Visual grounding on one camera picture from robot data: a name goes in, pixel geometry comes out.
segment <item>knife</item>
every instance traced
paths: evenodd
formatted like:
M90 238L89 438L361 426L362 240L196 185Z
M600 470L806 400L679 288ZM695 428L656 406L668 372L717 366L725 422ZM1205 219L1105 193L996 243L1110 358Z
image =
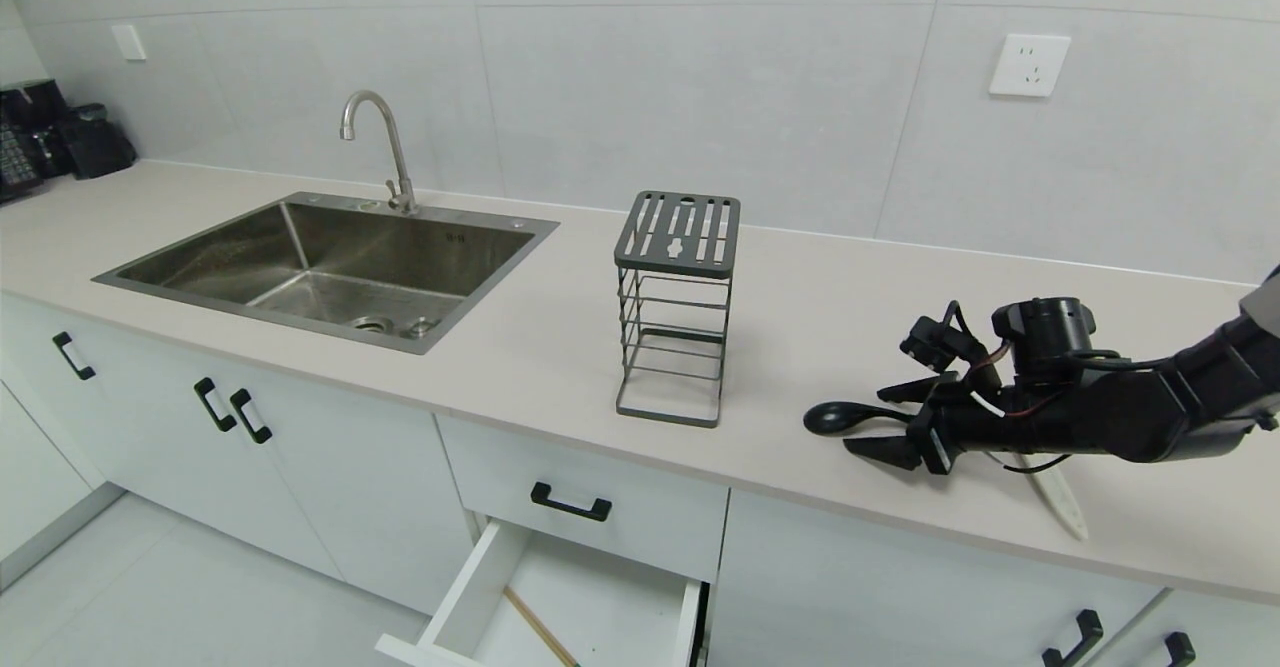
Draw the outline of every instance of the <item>knife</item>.
M1027 454L1014 454L1020 467L1033 467L1030 457ZM1084 511L1071 493L1071 485L1066 483L1066 475L1057 467L1050 467L1027 475L1039 493L1041 499L1048 506L1057 521L1071 533L1071 536L1080 542L1089 539L1089 526L1084 522Z

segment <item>floor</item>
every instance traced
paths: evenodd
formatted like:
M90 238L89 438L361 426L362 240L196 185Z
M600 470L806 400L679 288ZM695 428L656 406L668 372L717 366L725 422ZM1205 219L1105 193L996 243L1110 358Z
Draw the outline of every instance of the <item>floor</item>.
M0 594L0 667L384 667L426 621L127 494Z

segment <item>wall outlet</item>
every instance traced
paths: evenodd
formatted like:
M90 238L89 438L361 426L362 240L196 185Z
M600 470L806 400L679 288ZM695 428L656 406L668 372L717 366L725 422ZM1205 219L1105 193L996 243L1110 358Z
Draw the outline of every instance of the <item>wall outlet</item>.
M1052 35L1010 35L996 63L989 93L1019 93L1023 97L1048 97L1071 47L1070 37Z
M132 24L111 26L111 35L115 37L115 46L120 49L120 56L128 61L147 61L147 51L142 49L142 38Z

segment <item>kitchen countertop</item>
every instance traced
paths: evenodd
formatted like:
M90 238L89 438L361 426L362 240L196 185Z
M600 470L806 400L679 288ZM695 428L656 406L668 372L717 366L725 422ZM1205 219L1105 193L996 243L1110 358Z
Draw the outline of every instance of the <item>kitchen countertop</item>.
M444 193L420 202L561 227L425 356L95 284L123 265L293 192L384 198L384 188L140 163L0 207L0 288L198 350L315 376L436 412L979 548L1280 606L1280 435L1212 460L1062 465L1089 524L1076 542L1025 478L982 456L950 478L902 472L808 434L828 399L928 376L897 351L951 298L983 316L1074 294L1094 344L1170 355L1236 315L1248 285L744 227L721 425L622 417L613 243L623 214ZM751 205L744 205L750 221ZM998 229L992 225L989 229ZM1002 365L1006 380L1011 367Z

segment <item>sink basin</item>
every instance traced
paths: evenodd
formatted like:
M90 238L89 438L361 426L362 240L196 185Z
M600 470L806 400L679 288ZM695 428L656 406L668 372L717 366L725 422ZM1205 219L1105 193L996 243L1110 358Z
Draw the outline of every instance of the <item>sink basin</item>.
M557 224L300 192L93 280L421 355Z

